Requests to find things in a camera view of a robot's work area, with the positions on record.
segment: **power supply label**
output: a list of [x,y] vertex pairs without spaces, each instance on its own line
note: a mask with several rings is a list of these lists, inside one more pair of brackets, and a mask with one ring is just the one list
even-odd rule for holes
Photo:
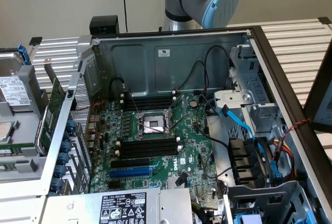
[[23,82],[18,76],[0,77],[0,89],[10,106],[30,105]]
[[145,224],[146,192],[105,195],[99,224]]

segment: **black frame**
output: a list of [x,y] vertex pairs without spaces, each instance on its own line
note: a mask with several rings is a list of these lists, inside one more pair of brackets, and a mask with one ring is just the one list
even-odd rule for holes
[[308,118],[312,120],[312,127],[321,132],[332,133],[332,125],[314,122],[315,116],[325,96],[327,88],[332,82],[332,39],[327,48],[326,54],[318,70],[315,81],[310,90],[304,111]]
[[[182,34],[199,34],[211,33],[220,31],[238,31],[250,30],[252,37],[260,51],[260,54],[267,66],[267,69],[272,77],[273,83],[281,97],[281,100],[286,108],[292,124],[306,119],[302,106],[300,105],[291,84],[289,83],[272,47],[267,40],[262,28],[260,26],[242,26],[232,28],[219,28],[210,30],[185,30],[185,31],[166,31],[166,32],[143,32],[143,33],[121,33],[110,35],[93,35],[92,38],[122,38],[122,37],[145,37],[145,36],[167,36],[167,35],[182,35]],[[327,202],[332,208],[332,164],[327,157],[315,131],[306,123],[295,129],[301,144],[306,152],[308,160],[316,174],[316,177],[322,187]]]

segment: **blue pcie slot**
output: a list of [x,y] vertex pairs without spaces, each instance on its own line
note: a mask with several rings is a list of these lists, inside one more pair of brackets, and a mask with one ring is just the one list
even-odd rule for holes
[[148,176],[150,175],[150,167],[140,167],[133,169],[125,169],[118,171],[110,171],[110,178],[118,178],[118,177],[130,177],[130,176]]

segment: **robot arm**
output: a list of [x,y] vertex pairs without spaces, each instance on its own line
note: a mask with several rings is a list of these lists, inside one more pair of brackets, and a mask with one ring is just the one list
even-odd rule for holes
[[238,0],[165,0],[163,31],[205,29],[226,26],[234,15]]

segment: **white wall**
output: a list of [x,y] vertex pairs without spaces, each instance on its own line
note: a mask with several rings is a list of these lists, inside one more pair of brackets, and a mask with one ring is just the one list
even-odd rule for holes
[[[162,25],[164,0],[126,0],[130,32]],[[89,33],[92,16],[118,15],[125,31],[122,0],[0,0],[0,46],[25,45],[33,36],[71,37]],[[240,0],[232,23],[320,16],[332,17],[330,0]]]

